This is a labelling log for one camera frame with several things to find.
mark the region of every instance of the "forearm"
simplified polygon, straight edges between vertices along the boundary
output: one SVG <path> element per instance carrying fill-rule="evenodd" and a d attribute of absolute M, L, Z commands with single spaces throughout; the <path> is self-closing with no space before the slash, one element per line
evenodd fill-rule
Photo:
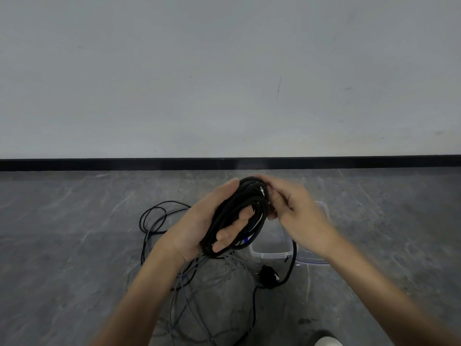
<path fill-rule="evenodd" d="M 344 238 L 335 238 L 326 259 L 395 345 L 459 345 L 438 321 L 419 310 Z"/>
<path fill-rule="evenodd" d="M 171 285 L 184 264 L 174 252 L 155 245 L 93 346 L 146 346 Z"/>

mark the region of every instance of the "hand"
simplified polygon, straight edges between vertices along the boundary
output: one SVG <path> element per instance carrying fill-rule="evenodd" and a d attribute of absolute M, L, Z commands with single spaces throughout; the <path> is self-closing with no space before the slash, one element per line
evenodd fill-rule
<path fill-rule="evenodd" d="M 158 240 L 156 245 L 177 252 L 185 261 L 194 259 L 200 253 L 199 243 L 210 228 L 214 212 L 224 200 L 235 193 L 238 186 L 239 180 L 232 179 L 216 187 L 190 208 L 182 219 Z M 213 244 L 213 251 L 221 251 L 230 245 L 246 226 L 251 216 L 253 216 L 253 208 L 249 205 L 240 211 L 239 218 L 233 224 L 216 233 L 218 241 Z"/>
<path fill-rule="evenodd" d="M 302 185 L 273 176 L 256 176 L 269 186 L 273 209 L 268 219 L 278 217 L 295 242 L 321 257 L 327 256 L 340 235 L 320 212 L 308 191 Z"/>

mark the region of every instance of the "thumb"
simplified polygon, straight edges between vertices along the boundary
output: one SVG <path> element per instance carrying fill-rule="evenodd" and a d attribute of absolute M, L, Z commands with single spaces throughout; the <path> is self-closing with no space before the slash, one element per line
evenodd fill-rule
<path fill-rule="evenodd" d="M 239 184 L 240 183 L 237 178 L 232 179 L 213 189 L 206 195 L 206 197 L 203 198 L 202 202 L 206 204 L 207 207 L 211 207 L 213 210 L 216 210 L 216 208 L 221 205 L 224 200 L 229 199 L 232 194 L 235 193 Z"/>
<path fill-rule="evenodd" d="M 269 191 L 269 200 L 271 201 L 272 206 L 277 211 L 279 218 L 282 218 L 283 215 L 287 215 L 291 212 L 291 209 L 288 207 L 285 199 L 282 195 L 277 192 L 275 189 L 267 188 Z"/>

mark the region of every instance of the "plastic box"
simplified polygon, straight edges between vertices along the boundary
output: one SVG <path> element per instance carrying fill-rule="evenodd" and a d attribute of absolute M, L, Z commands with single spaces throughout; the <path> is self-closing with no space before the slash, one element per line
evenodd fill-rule
<path fill-rule="evenodd" d="M 326 204 L 323 202 L 315 203 L 325 214 L 326 219 L 330 221 L 330 214 Z M 275 219 L 264 222 L 261 232 L 253 243 L 249 245 L 249 250 L 253 257 L 263 259 L 286 258 L 293 255 L 293 242 L 279 220 Z M 328 265 L 324 259 L 300 245 L 297 246 L 296 261 L 298 264 L 305 265 Z"/>

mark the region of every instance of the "black baseboard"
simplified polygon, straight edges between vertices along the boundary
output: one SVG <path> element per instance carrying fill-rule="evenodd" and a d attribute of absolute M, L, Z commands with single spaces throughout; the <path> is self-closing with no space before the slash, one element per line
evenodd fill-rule
<path fill-rule="evenodd" d="M 0 160 L 0 171 L 272 170 L 459 166 L 461 166 L 461 155 Z"/>

